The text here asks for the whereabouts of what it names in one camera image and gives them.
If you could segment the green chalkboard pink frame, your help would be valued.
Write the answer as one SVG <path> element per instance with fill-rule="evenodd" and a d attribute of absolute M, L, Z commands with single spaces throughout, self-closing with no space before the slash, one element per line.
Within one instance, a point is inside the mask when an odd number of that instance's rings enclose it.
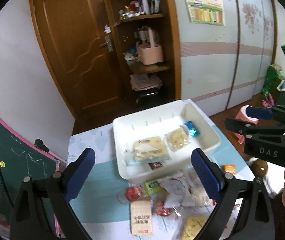
<path fill-rule="evenodd" d="M 59 161 L 36 149 L 0 119 L 0 225 L 9 228 L 12 205 L 26 176 L 45 179 L 56 172 Z"/>

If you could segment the floral tablecloth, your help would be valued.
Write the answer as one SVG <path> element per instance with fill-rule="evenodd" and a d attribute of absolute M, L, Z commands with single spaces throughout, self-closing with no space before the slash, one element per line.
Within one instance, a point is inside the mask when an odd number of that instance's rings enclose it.
<path fill-rule="evenodd" d="M 200 135 L 191 139 L 185 148 L 172 152 L 160 168 L 151 169 L 146 163 L 126 165 L 123 154 L 135 141 L 163 137 L 187 121 L 195 124 Z M 109 125 L 73 135 L 69 142 L 68 162 L 75 161 L 86 147 L 95 151 L 95 165 L 71 206 L 93 239 L 134 239 L 130 231 L 126 189 L 188 167 L 195 148 L 201 148 L 219 166 L 234 164 L 236 178 L 254 179 L 235 147 L 191 100 L 177 100 L 125 115 Z"/>

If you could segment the red snack packet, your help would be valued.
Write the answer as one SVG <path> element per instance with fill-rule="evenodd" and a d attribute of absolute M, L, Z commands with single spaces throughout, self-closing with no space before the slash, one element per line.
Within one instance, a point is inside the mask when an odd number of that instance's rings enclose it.
<path fill-rule="evenodd" d="M 125 197 L 128 201 L 132 202 L 144 195 L 142 186 L 128 187 L 125 192 Z"/>
<path fill-rule="evenodd" d="M 171 209 L 164 207 L 164 202 L 157 199 L 153 203 L 153 213 L 158 216 L 168 217 L 171 215 Z"/>

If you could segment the clear bag puffed snacks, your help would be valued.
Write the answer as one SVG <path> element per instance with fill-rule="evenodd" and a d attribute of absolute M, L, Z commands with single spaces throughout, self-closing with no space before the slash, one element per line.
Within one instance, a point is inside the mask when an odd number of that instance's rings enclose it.
<path fill-rule="evenodd" d="M 185 216 L 182 218 L 176 239 L 193 240 L 204 227 L 207 216 Z"/>

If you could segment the small orange snack packet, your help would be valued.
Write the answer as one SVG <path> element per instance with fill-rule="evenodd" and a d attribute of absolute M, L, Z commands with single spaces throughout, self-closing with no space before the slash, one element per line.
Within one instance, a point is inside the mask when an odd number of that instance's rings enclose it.
<path fill-rule="evenodd" d="M 225 173 L 231 173 L 233 176 L 236 176 L 236 166 L 232 164 L 225 164 L 222 166 Z"/>

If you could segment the small brown snack packet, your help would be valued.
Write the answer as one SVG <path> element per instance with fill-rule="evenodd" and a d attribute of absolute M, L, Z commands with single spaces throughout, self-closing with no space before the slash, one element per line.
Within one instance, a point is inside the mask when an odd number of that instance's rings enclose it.
<path fill-rule="evenodd" d="M 152 170 L 155 170 L 157 168 L 161 168 L 163 165 L 160 162 L 156 162 L 156 163 L 149 163 L 149 166 Z"/>

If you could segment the small puffed snack bag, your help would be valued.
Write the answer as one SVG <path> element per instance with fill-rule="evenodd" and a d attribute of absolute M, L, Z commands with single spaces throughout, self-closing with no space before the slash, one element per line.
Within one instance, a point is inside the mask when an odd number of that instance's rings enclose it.
<path fill-rule="evenodd" d="M 187 146 L 189 137 L 183 128 L 178 128 L 165 135 L 166 141 L 171 151 L 176 152 Z"/>

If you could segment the brown wooden door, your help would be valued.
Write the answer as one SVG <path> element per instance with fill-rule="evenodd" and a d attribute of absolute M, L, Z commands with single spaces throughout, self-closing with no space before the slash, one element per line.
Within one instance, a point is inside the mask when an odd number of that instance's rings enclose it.
<path fill-rule="evenodd" d="M 44 60 L 77 122 L 108 124 L 122 111 L 125 85 L 104 0 L 30 0 Z"/>

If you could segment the wall calendar poster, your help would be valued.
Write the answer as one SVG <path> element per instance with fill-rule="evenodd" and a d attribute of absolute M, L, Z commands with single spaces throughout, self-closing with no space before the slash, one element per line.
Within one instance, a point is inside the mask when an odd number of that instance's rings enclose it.
<path fill-rule="evenodd" d="M 191 23 L 225 26 L 223 0 L 185 0 Z"/>

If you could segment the wooden shelf unit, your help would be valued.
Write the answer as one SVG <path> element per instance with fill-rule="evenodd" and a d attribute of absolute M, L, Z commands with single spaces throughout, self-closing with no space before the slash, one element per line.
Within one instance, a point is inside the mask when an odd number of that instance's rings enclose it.
<path fill-rule="evenodd" d="M 126 96 L 141 108 L 181 98 L 174 0 L 103 0 Z"/>

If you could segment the white plastic storage bin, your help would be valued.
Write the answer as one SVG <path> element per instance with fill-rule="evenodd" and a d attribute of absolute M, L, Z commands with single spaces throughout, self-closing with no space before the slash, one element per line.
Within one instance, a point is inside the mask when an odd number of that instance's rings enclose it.
<path fill-rule="evenodd" d="M 166 135 L 191 121 L 199 135 L 190 137 L 183 148 L 172 151 Z M 211 155 L 221 144 L 214 123 L 191 100 L 177 100 L 113 120 L 117 169 L 121 178 L 130 183 L 141 183 L 168 175 L 190 165 L 191 153 L 201 148 Z M 152 169 L 146 162 L 133 159 L 134 143 L 141 139 L 160 137 L 166 146 L 169 159 L 162 160 L 160 168 Z"/>

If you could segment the beige biscuit pack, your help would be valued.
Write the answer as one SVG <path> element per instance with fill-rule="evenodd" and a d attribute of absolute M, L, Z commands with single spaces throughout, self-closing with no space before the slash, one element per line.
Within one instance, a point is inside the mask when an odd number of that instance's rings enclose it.
<path fill-rule="evenodd" d="M 130 231 L 135 236 L 153 236 L 151 198 L 135 200 L 130 204 Z"/>

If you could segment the sliding wardrobe door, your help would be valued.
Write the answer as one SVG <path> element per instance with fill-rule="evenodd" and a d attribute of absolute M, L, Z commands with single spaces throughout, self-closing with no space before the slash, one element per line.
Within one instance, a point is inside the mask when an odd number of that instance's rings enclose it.
<path fill-rule="evenodd" d="M 175 0 L 181 46 L 181 97 L 206 115 L 261 92 L 274 45 L 271 0 L 223 0 L 225 26 L 191 23 Z"/>

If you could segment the blue candy wrapper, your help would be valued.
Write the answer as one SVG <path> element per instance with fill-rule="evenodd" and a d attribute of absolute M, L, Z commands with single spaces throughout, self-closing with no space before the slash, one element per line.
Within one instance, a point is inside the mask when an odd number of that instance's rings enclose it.
<path fill-rule="evenodd" d="M 189 135 L 189 137 L 195 138 L 198 135 L 200 135 L 200 132 L 196 128 L 196 126 L 193 124 L 192 121 L 187 121 L 183 124 L 183 127 L 186 131 L 186 133 Z"/>

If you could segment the white pastry pack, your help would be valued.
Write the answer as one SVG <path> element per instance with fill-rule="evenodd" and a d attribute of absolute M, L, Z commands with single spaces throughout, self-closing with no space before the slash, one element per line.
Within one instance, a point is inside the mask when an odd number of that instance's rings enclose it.
<path fill-rule="evenodd" d="M 158 179 L 158 184 L 166 191 L 164 208 L 213 206 L 198 175 L 177 173 Z"/>

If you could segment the pink storage basket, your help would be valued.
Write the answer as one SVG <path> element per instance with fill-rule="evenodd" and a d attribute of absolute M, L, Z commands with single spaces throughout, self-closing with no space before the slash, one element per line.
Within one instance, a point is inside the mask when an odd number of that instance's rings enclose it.
<path fill-rule="evenodd" d="M 136 46 L 140 62 L 146 66 L 164 61 L 162 46 L 157 43 L 154 31 L 143 26 L 138 31 L 141 44 Z"/>

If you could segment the pile of clothes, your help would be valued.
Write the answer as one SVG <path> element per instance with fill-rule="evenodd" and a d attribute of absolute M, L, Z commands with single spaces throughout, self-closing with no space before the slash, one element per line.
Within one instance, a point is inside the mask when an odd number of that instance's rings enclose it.
<path fill-rule="evenodd" d="M 262 95 L 262 105 L 270 108 L 285 105 L 285 77 L 280 74 L 283 70 L 278 64 L 272 64 L 267 69 Z"/>

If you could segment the cracker pack in bin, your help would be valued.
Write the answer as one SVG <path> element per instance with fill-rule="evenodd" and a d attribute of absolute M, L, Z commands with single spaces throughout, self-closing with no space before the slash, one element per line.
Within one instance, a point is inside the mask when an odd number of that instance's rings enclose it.
<path fill-rule="evenodd" d="M 161 137 L 136 141 L 132 153 L 134 161 L 138 162 L 155 163 L 170 159 L 166 144 Z"/>

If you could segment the green snack packet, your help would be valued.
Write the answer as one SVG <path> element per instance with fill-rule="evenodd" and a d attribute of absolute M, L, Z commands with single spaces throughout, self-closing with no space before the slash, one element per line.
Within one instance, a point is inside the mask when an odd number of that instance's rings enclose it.
<path fill-rule="evenodd" d="M 163 188 L 159 185 L 157 180 L 145 181 L 144 182 L 144 191 L 147 196 L 150 196 L 154 193 L 162 191 Z"/>

